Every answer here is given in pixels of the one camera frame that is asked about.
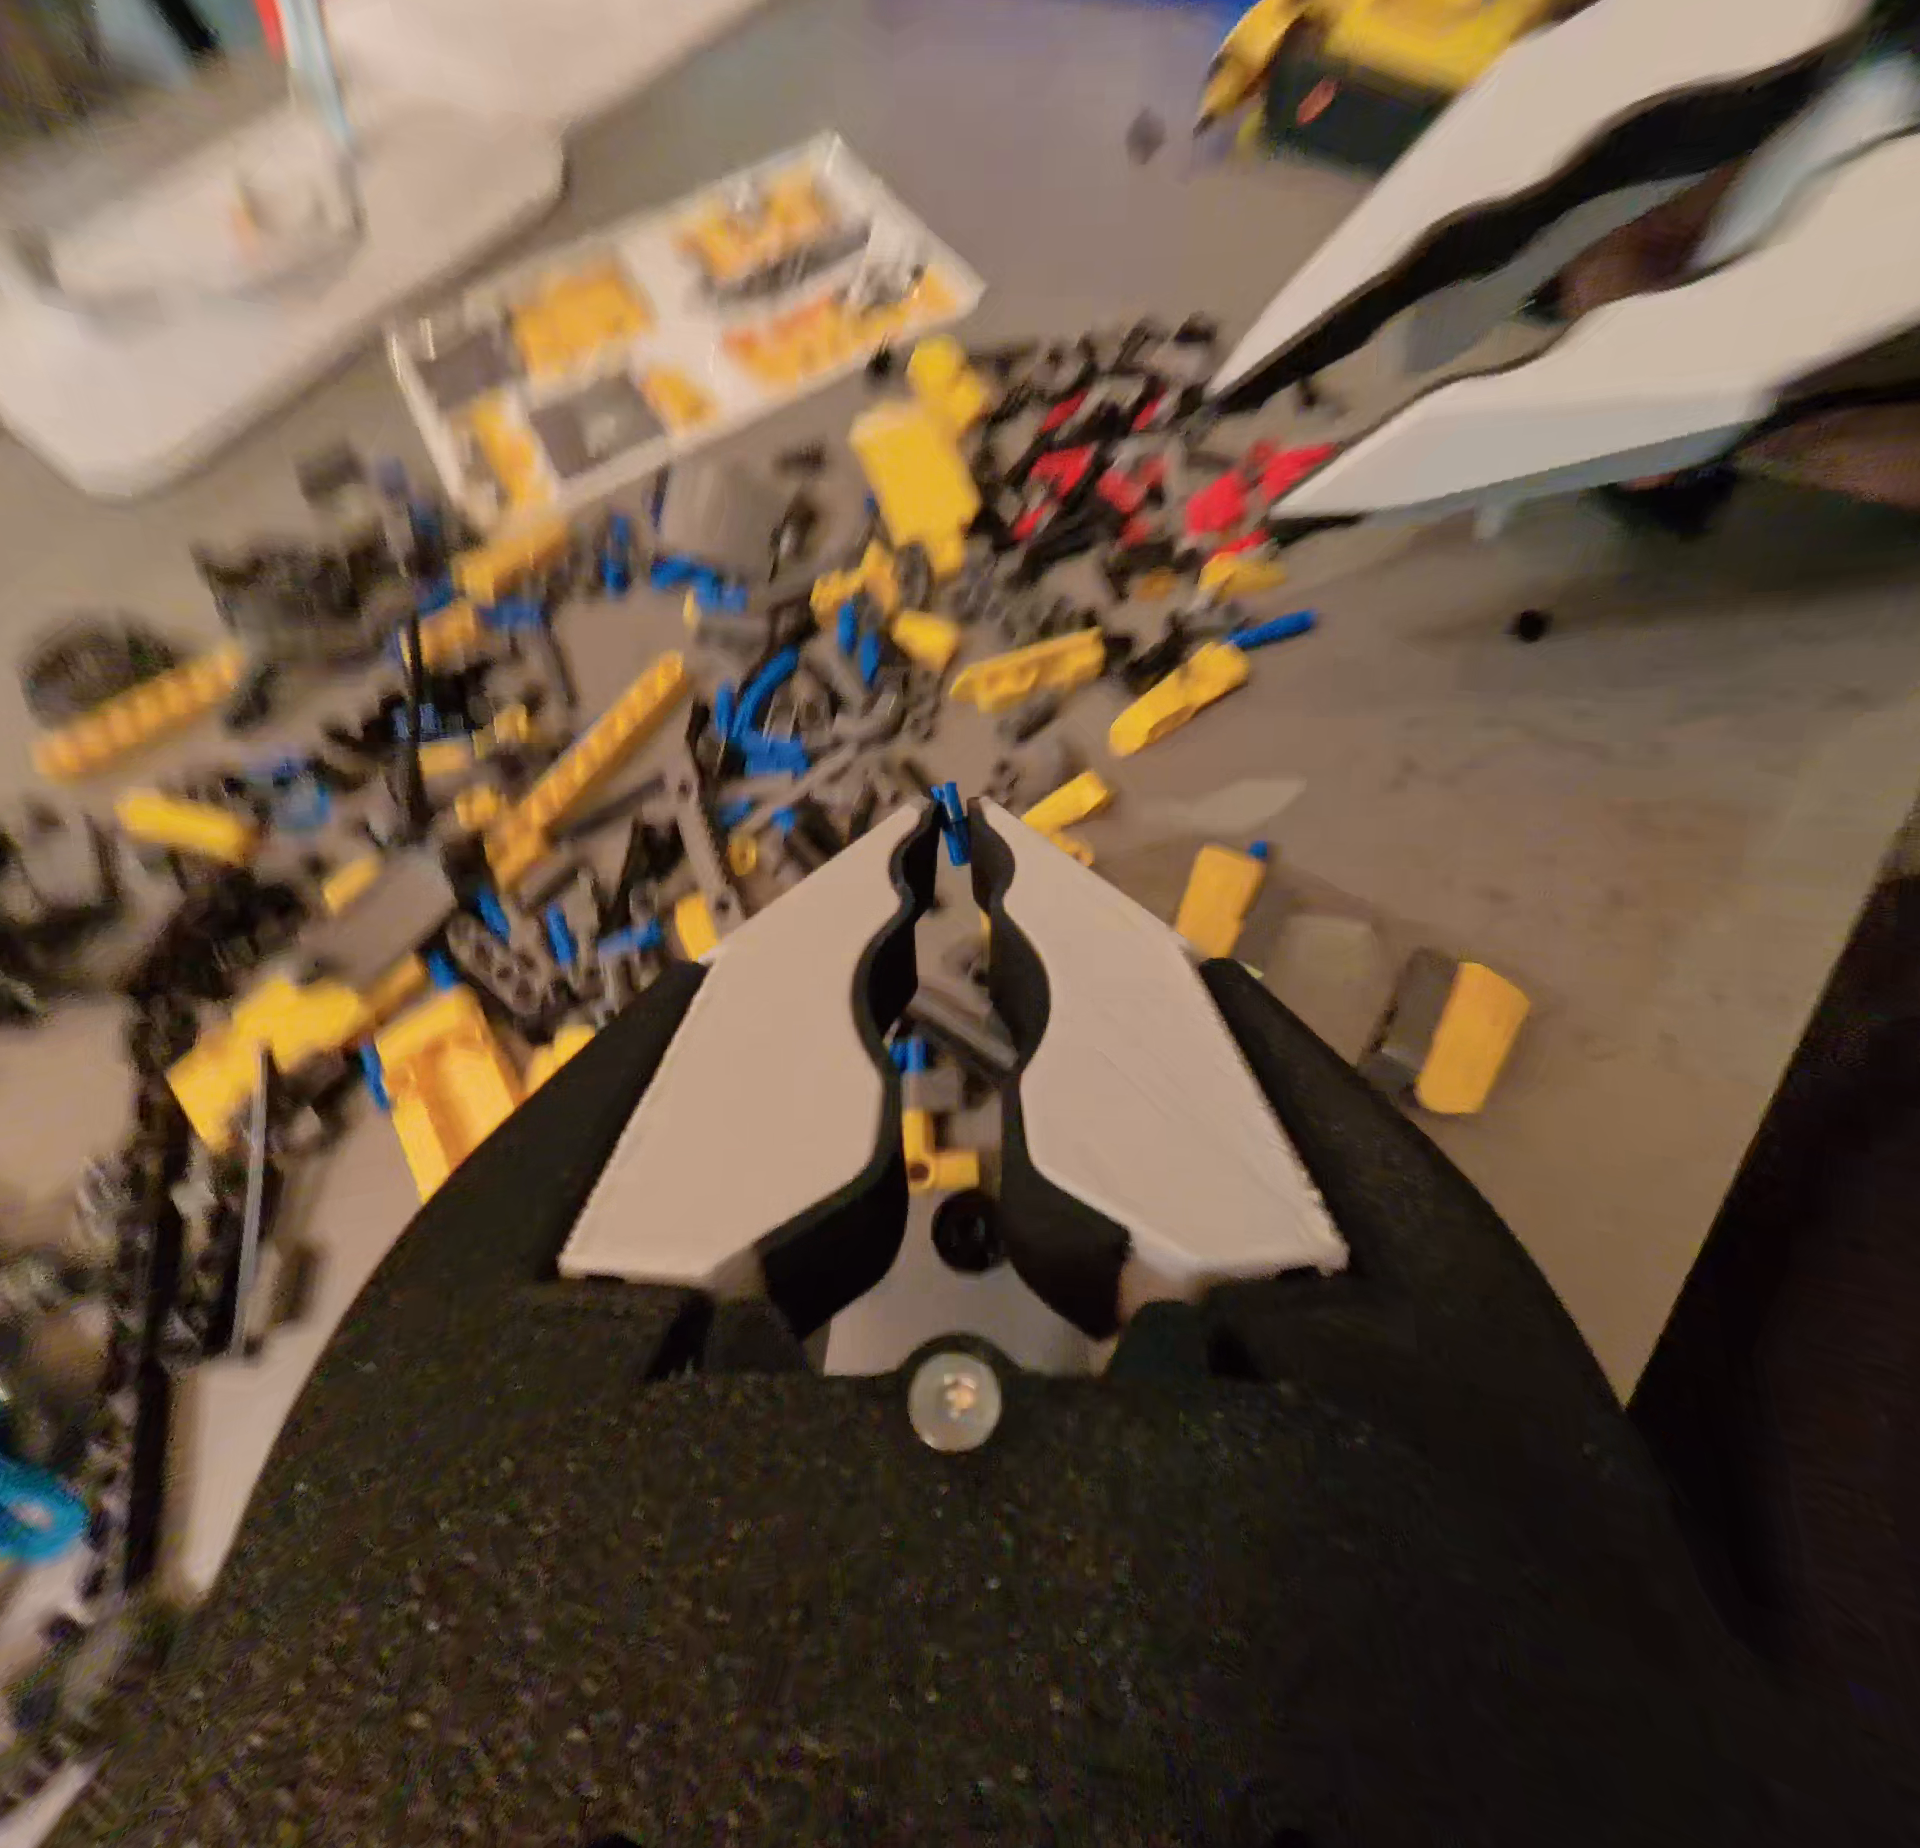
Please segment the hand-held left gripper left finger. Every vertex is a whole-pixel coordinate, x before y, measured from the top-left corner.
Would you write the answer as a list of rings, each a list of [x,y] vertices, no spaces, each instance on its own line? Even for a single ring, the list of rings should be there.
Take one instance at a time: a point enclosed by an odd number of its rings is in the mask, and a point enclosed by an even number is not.
[[[827,1326],[909,1214],[889,1032],[918,991],[934,803],[894,810],[710,958],[561,1253],[566,1279],[768,1301]]]

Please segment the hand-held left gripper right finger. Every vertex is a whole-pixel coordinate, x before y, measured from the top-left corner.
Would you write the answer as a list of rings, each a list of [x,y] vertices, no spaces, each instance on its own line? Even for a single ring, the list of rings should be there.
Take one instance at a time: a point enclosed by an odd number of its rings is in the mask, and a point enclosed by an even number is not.
[[[996,802],[974,799],[1001,1085],[1001,1238],[1078,1333],[1154,1303],[1349,1268],[1199,958]]]

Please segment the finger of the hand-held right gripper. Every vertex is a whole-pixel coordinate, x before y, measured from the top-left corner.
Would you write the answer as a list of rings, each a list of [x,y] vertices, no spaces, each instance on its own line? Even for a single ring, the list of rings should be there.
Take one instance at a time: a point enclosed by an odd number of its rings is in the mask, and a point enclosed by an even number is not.
[[[1264,307],[1209,384],[1263,406],[1576,209],[1714,173],[1798,116],[1880,0],[1593,0],[1517,41]]]
[[[1276,523],[1429,519],[1717,462],[1916,396],[1919,142],[1807,180],[1741,254],[1415,394],[1279,496]]]

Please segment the pile of toy building pieces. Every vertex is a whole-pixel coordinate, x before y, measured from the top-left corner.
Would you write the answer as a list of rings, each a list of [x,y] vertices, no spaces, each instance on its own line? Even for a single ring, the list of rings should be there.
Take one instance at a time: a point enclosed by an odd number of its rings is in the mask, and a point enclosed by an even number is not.
[[[83,615],[27,699],[39,774],[266,723],[307,650],[380,678],[278,763],[137,787],[108,821],[5,808],[5,1029],[120,1008],[120,1142],[69,1237],[5,1248],[5,1827],[106,1754],[179,1619],[161,1573],[180,1384],[251,1359],[262,1263],[293,1305],[285,1185],[354,1093],[429,1200],[668,968],[906,803],[948,700],[1040,707],[1114,675],[1145,726],[1221,700],[1278,587],[1274,508],[1331,445],[1213,448],[1215,323],[868,348],[842,448],[862,514],[816,536],[823,443],[771,476],[680,461],[644,510],[513,504],[494,538],[356,450],[302,485],[336,534],[207,570],[196,660]]]

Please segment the yellow toy vehicle build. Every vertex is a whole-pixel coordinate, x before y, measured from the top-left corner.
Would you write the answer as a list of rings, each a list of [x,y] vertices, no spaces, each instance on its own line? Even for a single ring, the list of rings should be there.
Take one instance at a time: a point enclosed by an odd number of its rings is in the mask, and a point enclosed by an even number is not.
[[[1380,172],[1567,0],[1257,0],[1213,53],[1194,134]]]

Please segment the grey brick with yellow slope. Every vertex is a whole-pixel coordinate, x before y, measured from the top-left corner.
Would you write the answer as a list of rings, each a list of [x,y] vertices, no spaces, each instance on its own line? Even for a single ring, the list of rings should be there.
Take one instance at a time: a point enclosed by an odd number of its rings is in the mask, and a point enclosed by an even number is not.
[[[1505,974],[1416,947],[1357,1068],[1404,1106],[1472,1116],[1496,1088],[1529,1013],[1531,998]]]

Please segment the printed instruction sheet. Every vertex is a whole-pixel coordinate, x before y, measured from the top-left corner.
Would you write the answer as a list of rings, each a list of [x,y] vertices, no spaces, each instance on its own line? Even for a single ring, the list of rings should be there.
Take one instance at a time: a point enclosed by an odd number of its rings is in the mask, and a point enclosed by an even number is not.
[[[500,534],[754,426],[984,294],[819,133],[404,318],[386,348],[449,499]]]

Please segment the white base pad with stand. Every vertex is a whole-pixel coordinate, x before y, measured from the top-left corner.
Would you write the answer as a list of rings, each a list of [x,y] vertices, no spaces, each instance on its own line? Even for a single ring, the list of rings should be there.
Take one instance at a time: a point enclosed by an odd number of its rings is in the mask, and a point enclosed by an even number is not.
[[[278,99],[158,97],[5,164],[5,431],[93,498],[203,468],[563,189],[557,133],[354,76],[324,0],[272,5]]]

